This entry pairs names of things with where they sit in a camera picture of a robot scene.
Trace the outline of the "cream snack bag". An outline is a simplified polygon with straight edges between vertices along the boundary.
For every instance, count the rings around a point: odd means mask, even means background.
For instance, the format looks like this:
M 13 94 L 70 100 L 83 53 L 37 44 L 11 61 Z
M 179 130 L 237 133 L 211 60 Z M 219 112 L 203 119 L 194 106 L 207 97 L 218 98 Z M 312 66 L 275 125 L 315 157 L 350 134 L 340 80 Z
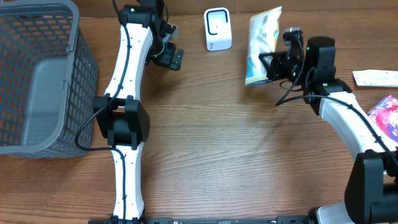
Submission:
M 267 78 L 265 65 L 260 54 L 274 53 L 279 37 L 279 17 L 282 6 L 261 12 L 249 22 L 249 44 L 246 62 L 245 85 L 259 85 L 271 82 Z

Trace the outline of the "white conditioner tube gold cap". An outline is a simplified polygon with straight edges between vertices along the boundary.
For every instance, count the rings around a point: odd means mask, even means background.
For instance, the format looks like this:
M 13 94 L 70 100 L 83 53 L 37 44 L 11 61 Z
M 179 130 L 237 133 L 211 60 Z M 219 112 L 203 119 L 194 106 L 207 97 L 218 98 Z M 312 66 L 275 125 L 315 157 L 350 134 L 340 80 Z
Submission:
M 397 71 L 353 71 L 353 77 L 357 86 L 397 87 Z

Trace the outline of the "red purple liners pack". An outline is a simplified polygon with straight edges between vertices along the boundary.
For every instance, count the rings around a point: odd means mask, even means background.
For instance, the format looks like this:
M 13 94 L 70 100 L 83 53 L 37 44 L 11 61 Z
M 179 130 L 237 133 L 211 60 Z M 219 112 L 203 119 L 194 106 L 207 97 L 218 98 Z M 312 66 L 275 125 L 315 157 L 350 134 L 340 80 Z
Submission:
M 385 97 L 369 112 L 368 116 L 390 139 L 397 142 L 397 98 Z

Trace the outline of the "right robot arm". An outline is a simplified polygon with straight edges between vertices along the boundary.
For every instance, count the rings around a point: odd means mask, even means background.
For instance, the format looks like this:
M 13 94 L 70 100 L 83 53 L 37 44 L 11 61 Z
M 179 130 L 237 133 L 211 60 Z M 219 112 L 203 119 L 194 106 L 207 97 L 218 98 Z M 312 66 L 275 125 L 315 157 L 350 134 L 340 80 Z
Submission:
M 335 77 L 335 40 L 318 36 L 304 44 L 300 36 L 284 37 L 285 52 L 261 53 L 272 80 L 299 84 L 301 99 L 328 122 L 351 154 L 354 165 L 342 201 L 313 208 L 301 223 L 395 223 L 397 143 L 387 137 L 359 106 L 352 89 Z

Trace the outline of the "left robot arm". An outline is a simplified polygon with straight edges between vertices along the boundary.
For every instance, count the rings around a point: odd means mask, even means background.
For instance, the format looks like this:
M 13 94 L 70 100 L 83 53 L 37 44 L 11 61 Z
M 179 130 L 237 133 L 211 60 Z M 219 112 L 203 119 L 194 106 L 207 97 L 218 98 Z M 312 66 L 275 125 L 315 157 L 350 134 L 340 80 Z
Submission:
M 183 51 L 172 42 L 178 27 L 169 23 L 162 0 L 125 5 L 117 14 L 121 38 L 113 76 L 104 95 L 93 101 L 93 117 L 115 168 L 115 206 L 105 222 L 144 223 L 141 155 L 150 131 L 150 117 L 140 100 L 144 67 L 154 62 L 178 71 Z

